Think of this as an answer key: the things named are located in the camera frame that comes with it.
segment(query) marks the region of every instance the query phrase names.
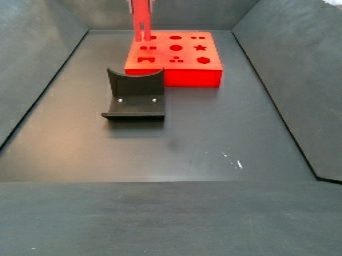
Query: red shape sorter block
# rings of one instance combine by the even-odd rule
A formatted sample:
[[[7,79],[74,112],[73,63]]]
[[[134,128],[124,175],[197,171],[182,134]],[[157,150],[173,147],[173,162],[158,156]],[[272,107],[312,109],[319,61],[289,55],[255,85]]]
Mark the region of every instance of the red shape sorter block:
[[[222,67],[210,33],[153,31],[150,41],[133,40],[125,74],[145,75],[162,68],[165,86],[218,87]]]

